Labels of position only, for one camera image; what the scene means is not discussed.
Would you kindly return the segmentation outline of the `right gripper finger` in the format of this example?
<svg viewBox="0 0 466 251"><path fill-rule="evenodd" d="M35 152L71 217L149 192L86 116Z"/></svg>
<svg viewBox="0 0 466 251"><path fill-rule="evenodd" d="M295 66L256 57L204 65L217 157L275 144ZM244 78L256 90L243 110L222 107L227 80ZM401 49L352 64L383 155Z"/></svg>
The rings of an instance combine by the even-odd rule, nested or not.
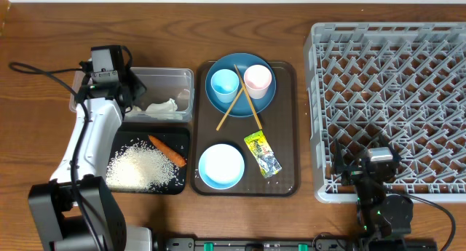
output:
<svg viewBox="0 0 466 251"><path fill-rule="evenodd" d="M345 171L344 158L341 153L341 145L337 139L334 140L335 152L333 154L333 173Z"/></svg>
<svg viewBox="0 0 466 251"><path fill-rule="evenodd" d="M389 141L384 135L378 135L378 142L380 148L386 148L392 155L392 160L401 160L399 153L389 144Z"/></svg>

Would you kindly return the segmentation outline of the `light blue cup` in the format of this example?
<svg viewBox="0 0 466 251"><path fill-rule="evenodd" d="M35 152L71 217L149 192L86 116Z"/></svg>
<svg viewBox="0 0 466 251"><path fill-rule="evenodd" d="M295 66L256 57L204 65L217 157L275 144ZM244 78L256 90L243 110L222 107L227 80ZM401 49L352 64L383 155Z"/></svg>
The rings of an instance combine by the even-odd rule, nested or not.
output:
<svg viewBox="0 0 466 251"><path fill-rule="evenodd" d="M237 95L240 81L234 71L221 69L213 74L210 85L222 103L231 103Z"/></svg>

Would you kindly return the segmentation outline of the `yellow green snack wrapper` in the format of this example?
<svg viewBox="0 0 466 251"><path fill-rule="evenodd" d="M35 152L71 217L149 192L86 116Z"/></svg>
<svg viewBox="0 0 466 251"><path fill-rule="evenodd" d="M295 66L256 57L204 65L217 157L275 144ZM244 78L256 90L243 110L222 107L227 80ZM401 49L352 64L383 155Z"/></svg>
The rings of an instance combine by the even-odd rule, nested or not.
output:
<svg viewBox="0 0 466 251"><path fill-rule="evenodd" d="M256 159L264 178L270 178L282 169L262 130L247 136L244 141Z"/></svg>

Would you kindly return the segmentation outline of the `light blue bowl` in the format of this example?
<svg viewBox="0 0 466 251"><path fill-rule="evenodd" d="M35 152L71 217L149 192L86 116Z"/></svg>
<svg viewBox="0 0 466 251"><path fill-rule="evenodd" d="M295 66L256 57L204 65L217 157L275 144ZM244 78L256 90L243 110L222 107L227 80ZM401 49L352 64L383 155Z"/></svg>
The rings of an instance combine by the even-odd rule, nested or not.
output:
<svg viewBox="0 0 466 251"><path fill-rule="evenodd" d="M245 171L245 160L234 146L219 143L210 146L202 153L198 171L208 187L226 190L241 181Z"/></svg>

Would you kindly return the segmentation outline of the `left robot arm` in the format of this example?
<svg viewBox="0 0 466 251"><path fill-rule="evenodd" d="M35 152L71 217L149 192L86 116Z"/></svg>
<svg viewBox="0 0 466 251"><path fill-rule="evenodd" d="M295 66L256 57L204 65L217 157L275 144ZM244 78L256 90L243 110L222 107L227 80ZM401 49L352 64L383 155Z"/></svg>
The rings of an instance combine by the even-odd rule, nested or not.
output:
<svg viewBox="0 0 466 251"><path fill-rule="evenodd" d="M74 90L76 123L48 183L28 204L44 250L152 250L151 230L129 226L106 184L112 144L128 108L146 91L119 45L93 47Z"/></svg>

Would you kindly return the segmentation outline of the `pink cup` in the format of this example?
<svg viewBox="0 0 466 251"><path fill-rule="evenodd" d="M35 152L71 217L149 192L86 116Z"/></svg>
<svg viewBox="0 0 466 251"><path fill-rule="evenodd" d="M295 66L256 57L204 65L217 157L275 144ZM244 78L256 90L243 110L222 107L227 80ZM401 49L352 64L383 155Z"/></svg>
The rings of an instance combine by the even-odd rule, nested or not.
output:
<svg viewBox="0 0 466 251"><path fill-rule="evenodd" d="M264 65L252 65L244 73L248 94L253 99L262 99L272 83L272 73Z"/></svg>

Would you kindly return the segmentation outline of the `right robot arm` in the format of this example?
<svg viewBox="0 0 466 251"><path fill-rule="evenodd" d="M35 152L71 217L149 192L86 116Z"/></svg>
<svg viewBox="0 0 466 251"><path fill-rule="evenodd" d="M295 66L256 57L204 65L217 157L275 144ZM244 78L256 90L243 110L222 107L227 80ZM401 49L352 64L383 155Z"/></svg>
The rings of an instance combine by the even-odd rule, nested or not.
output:
<svg viewBox="0 0 466 251"><path fill-rule="evenodd" d="M333 172L341 176L342 185L355 187L358 220L365 228L355 246L359 250L383 250L382 242L386 242L394 247L404 235L411 233L414 208L409 198L389 195L383 186L395 177L400 155L380 135L377 148L363 152L354 164L346 164L341 144L338 140L334 142Z"/></svg>

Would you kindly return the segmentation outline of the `orange carrot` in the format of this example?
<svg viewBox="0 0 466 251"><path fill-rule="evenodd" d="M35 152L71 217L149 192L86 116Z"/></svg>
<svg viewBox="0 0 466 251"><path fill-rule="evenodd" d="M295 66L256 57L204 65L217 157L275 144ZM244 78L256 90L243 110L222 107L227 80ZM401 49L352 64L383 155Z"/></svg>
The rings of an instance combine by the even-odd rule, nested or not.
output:
<svg viewBox="0 0 466 251"><path fill-rule="evenodd" d="M174 151L172 148L164 144L161 140L154 137L153 135L148 135L150 142L155 146L159 151L161 151L175 166L185 167L186 160L179 153Z"/></svg>

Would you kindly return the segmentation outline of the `pile of white rice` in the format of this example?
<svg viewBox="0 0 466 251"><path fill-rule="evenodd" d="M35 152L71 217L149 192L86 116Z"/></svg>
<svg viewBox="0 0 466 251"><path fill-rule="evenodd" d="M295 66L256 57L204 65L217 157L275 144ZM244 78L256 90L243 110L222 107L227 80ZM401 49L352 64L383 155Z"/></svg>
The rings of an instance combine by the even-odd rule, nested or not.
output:
<svg viewBox="0 0 466 251"><path fill-rule="evenodd" d="M182 169L146 141L122 146L109 159L106 183L115 191L167 193L183 187Z"/></svg>

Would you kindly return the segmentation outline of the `white tissue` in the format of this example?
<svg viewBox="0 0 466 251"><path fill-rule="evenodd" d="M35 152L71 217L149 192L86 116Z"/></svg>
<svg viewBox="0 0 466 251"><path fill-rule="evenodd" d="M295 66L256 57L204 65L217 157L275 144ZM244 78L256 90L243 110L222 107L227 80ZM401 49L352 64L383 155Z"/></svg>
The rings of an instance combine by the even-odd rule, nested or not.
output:
<svg viewBox="0 0 466 251"><path fill-rule="evenodd" d="M168 101L163 103L152 103L145 110L142 110L138 106L134 105L132 111L145 112L145 113L167 113L178 110L178 106L174 99L170 98Z"/></svg>

